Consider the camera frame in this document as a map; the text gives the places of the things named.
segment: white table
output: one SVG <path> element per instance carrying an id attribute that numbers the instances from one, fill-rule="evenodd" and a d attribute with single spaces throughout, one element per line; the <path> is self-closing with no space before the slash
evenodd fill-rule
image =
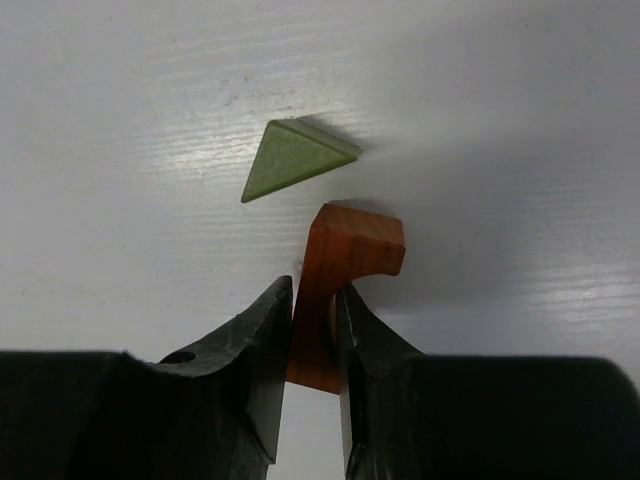
<path id="1" fill-rule="evenodd" d="M 428 352 L 586 354 L 640 381 L 637 0 L 6 0 L 0 348 L 158 360 L 302 259 L 322 203 L 400 217 L 358 287 Z M 241 205 L 269 119 L 358 162 Z M 271 479 L 341 478 L 287 387 Z"/>

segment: wood grain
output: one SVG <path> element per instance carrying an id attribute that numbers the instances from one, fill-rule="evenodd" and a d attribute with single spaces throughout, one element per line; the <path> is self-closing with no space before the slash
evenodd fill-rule
<path id="1" fill-rule="evenodd" d="M 339 393 L 327 322 L 336 291 L 367 275 L 398 275 L 405 254 L 397 218 L 326 204 L 309 229 L 293 315 L 287 380 Z"/>

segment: green block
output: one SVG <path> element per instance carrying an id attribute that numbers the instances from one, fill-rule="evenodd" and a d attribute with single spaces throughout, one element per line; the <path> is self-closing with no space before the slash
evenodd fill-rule
<path id="1" fill-rule="evenodd" d="M 242 203 L 355 162 L 360 149 L 300 120 L 267 124 Z"/>

